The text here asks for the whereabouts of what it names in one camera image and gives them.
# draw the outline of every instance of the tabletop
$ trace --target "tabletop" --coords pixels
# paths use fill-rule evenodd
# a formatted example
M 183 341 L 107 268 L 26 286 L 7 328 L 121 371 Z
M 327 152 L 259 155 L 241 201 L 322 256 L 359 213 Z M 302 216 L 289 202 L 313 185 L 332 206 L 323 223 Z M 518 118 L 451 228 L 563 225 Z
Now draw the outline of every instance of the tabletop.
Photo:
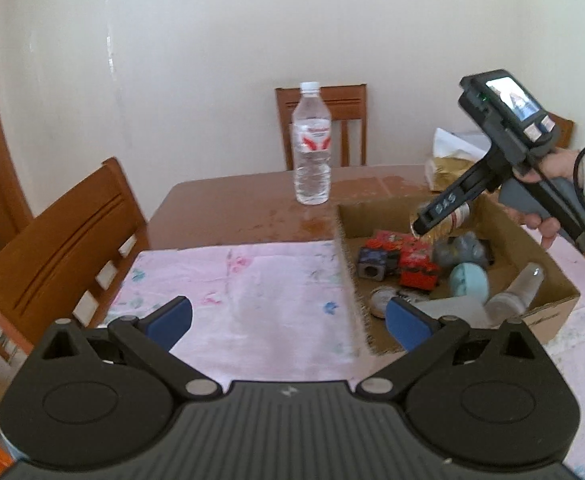
M 421 164 L 333 168 L 330 199 L 314 206 L 295 200 L 291 171 L 183 182 L 148 222 L 149 248 L 329 240 L 336 203 L 427 189 Z

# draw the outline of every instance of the tablecloth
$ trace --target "tablecloth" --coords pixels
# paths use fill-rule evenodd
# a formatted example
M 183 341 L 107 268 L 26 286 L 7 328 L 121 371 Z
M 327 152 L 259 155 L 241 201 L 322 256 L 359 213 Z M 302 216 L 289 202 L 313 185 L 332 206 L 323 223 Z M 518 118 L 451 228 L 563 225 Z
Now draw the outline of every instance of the tablecloth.
M 183 295 L 192 302 L 192 328 L 172 353 L 224 388 L 233 380 L 356 384 L 397 357 L 367 349 L 347 307 L 336 251 L 333 242 L 147 251 L 137 257 L 106 322 L 143 317 Z M 582 294 L 547 351 L 581 407 L 567 465 L 585 479 L 585 260 L 562 239 L 550 253 Z

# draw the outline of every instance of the silver screw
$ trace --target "silver screw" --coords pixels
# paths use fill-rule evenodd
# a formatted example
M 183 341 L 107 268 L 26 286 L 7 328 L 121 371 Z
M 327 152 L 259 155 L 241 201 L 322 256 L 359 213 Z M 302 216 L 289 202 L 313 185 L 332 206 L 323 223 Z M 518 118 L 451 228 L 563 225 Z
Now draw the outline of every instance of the silver screw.
M 193 379 L 186 384 L 186 392 L 196 396 L 212 395 L 217 391 L 217 383 L 210 379 Z
M 368 394 L 383 395 L 393 389 L 393 383 L 382 377 L 370 377 L 362 381 L 362 390 Z

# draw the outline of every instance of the chair backrest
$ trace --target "chair backrest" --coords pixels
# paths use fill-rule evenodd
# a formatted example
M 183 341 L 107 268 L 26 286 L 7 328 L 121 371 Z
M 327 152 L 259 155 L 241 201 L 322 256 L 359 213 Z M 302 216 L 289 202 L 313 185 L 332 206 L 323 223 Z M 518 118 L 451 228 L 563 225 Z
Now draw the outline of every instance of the chair backrest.
M 298 88 L 276 88 L 279 122 L 284 141 L 284 153 L 288 171 L 293 168 L 293 147 L 290 144 L 290 123 L 293 112 L 301 99 Z M 348 142 L 348 121 L 362 121 L 361 165 L 366 165 L 366 85 L 324 86 L 321 98 L 326 103 L 333 121 L 341 122 L 341 165 L 350 166 L 350 144 Z
M 119 162 L 106 160 L 0 251 L 0 327 L 29 352 L 52 322 L 73 317 L 86 292 L 98 303 L 90 326 L 100 323 L 147 245 L 145 225 Z M 96 277 L 108 262 L 117 272 L 104 288 Z
M 549 115 L 551 116 L 551 119 L 555 121 L 557 126 L 559 126 L 560 131 L 559 139 L 557 140 L 557 144 L 555 144 L 555 146 L 557 146 L 558 148 L 569 147 L 570 141 L 572 139 L 573 129 L 575 129 L 574 121 L 571 121 L 570 119 L 564 119 L 559 115 L 551 113 L 549 113 Z

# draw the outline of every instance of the display screen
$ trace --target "display screen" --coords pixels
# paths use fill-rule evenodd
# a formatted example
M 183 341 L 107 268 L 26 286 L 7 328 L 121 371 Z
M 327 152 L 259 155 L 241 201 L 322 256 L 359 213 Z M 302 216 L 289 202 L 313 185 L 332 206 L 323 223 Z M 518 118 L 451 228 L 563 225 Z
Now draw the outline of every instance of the display screen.
M 527 120 L 528 117 L 540 110 L 539 105 L 509 77 L 493 79 L 488 81 L 486 85 L 499 96 L 520 121 Z

